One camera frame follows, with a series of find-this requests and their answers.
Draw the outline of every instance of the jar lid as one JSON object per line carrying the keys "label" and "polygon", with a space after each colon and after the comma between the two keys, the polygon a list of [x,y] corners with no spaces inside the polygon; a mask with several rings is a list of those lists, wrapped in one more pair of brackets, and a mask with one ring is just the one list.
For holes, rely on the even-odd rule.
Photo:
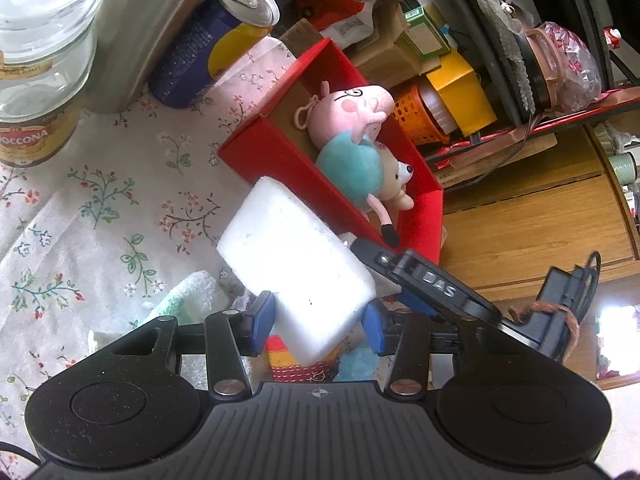
{"label": "jar lid", "polygon": [[39,60],[82,34],[101,0],[0,0],[4,63]]}

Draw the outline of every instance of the pink cheek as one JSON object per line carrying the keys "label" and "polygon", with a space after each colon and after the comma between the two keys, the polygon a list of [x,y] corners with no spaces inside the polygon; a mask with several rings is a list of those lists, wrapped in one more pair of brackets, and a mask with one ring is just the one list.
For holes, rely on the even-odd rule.
{"label": "pink cheek", "polygon": [[340,106],[342,106],[342,109],[350,114],[355,113],[355,111],[357,110],[357,104],[356,101],[352,100],[352,99],[343,99],[342,102],[340,103]]}

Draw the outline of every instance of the wooden furniture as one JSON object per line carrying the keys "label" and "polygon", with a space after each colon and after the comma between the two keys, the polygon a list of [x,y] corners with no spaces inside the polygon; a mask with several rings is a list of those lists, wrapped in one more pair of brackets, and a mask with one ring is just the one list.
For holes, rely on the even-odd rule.
{"label": "wooden furniture", "polygon": [[555,147],[445,195],[440,265],[505,311],[530,303],[550,266],[571,270],[599,250],[600,286],[567,363],[594,381],[594,313],[640,304],[640,238],[593,132],[581,126],[556,136]]}

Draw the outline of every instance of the metal bolt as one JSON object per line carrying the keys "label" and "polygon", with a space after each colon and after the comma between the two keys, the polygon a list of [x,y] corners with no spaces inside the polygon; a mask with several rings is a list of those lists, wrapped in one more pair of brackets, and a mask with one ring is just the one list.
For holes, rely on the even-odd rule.
{"label": "metal bolt", "polygon": [[213,386],[213,391],[224,396],[239,395],[244,392],[244,383],[238,379],[222,379]]}
{"label": "metal bolt", "polygon": [[422,390],[420,383],[413,379],[398,379],[397,381],[393,381],[389,388],[396,395],[402,396],[419,394]]}

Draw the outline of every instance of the open red box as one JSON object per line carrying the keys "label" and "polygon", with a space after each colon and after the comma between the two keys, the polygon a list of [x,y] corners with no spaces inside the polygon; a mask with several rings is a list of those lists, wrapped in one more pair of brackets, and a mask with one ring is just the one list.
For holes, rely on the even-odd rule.
{"label": "open red box", "polygon": [[[295,108],[305,105],[310,95],[319,94],[324,80],[329,82],[332,92],[367,85],[333,41],[322,40],[287,70],[265,104],[232,133],[218,150],[218,156],[250,184],[262,176],[280,181],[336,234],[350,231],[384,245],[379,230],[316,168],[315,148],[306,132],[297,132],[293,127]],[[401,247],[411,248],[437,263],[443,192],[393,117],[383,123],[378,140],[398,160],[414,167],[406,192],[415,205],[409,211],[401,211],[396,223]]]}

